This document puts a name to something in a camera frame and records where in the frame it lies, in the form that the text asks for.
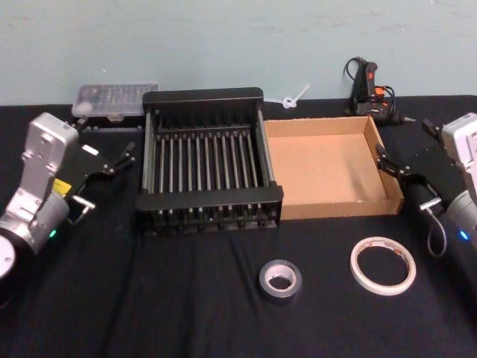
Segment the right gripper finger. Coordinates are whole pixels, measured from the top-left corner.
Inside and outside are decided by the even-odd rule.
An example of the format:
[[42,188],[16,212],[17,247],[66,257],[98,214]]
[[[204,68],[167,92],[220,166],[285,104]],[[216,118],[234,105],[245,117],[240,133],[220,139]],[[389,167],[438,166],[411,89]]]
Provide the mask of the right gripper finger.
[[397,180],[405,180],[411,174],[410,168],[408,166],[399,166],[398,163],[389,156],[389,153],[385,150],[383,145],[376,143],[375,149],[377,154],[376,166],[379,170]]
[[429,134],[434,139],[441,139],[442,138],[442,128],[435,125],[430,119],[425,118],[423,121],[423,129],[424,131]]

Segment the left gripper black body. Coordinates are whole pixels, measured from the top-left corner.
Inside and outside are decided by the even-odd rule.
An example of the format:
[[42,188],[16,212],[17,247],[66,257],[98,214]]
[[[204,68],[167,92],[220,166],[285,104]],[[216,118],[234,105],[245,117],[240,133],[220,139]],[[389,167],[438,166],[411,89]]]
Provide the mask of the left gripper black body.
[[54,193],[67,204],[74,202],[88,184],[113,177],[113,162],[99,150],[76,140],[54,177]]

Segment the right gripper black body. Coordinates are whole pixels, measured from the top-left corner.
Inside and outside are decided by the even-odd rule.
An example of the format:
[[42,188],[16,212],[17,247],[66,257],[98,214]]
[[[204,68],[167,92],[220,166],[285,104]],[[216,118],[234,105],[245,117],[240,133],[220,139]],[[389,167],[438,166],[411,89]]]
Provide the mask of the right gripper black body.
[[444,210],[466,190],[463,175],[441,144],[420,149],[406,163],[411,174],[405,179],[404,193],[411,186],[421,185],[441,198]]

